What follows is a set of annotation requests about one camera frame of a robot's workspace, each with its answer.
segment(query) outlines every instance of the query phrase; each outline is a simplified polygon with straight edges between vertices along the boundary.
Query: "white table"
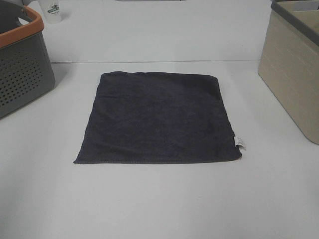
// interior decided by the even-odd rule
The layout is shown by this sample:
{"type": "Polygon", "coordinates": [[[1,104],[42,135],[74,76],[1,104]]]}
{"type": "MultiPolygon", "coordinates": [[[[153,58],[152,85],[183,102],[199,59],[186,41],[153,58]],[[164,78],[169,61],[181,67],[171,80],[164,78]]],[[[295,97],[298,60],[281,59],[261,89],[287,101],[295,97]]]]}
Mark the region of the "white table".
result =
{"type": "Polygon", "coordinates": [[[1,239],[314,239],[319,146],[257,75],[258,61],[53,64],[54,90],[0,120],[1,239]],[[99,77],[219,78],[241,160],[75,165],[99,77]]]}
{"type": "MultiPolygon", "coordinates": [[[[52,62],[259,60],[269,0],[61,0],[45,24],[52,62]]],[[[37,1],[30,7],[42,11],[37,1]]]]}

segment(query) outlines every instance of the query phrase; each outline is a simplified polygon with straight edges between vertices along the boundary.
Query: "plastic bin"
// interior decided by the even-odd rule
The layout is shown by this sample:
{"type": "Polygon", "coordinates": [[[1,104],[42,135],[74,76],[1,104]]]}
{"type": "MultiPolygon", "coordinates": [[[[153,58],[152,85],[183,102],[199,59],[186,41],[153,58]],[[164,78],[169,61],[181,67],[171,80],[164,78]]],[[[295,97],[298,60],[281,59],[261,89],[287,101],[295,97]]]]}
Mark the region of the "plastic bin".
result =
{"type": "Polygon", "coordinates": [[[55,85],[43,28],[36,11],[0,0],[0,118],[55,85]]]}
{"type": "Polygon", "coordinates": [[[319,144],[319,0],[274,1],[258,69],[303,134],[319,144]]]}

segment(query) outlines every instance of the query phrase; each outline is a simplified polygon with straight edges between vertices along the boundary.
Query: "microfiber towel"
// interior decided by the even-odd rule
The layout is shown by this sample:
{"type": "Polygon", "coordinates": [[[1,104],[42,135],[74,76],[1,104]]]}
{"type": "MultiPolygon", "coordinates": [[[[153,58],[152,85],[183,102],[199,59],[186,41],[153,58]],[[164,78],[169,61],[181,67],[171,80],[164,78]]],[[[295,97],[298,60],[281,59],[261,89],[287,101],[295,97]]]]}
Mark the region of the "microfiber towel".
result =
{"type": "Polygon", "coordinates": [[[234,136],[215,77],[104,73],[74,163],[231,161],[234,136]]]}

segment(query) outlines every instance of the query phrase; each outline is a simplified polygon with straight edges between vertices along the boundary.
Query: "cup logo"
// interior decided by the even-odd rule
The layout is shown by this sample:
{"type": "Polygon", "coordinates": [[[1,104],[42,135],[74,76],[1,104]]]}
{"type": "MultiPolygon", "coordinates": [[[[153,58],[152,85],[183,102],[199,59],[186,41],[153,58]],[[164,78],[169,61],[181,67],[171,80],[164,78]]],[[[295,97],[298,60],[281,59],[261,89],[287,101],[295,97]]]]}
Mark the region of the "cup logo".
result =
{"type": "Polygon", "coordinates": [[[48,10],[48,13],[50,14],[57,14],[60,12],[60,7],[59,5],[55,2],[54,4],[51,5],[51,9],[48,10]]]}

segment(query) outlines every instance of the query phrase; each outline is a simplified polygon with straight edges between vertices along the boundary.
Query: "basket handle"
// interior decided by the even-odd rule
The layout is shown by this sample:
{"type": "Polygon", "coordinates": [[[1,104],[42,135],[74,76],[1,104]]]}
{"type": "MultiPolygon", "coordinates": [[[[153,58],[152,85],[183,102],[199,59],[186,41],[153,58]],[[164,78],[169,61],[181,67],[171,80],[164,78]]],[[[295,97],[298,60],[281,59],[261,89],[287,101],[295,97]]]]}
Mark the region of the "basket handle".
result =
{"type": "Polygon", "coordinates": [[[27,16],[32,19],[32,22],[0,34],[0,48],[34,35],[44,29],[44,23],[40,14],[28,6],[24,6],[22,11],[26,12],[27,16]]]}

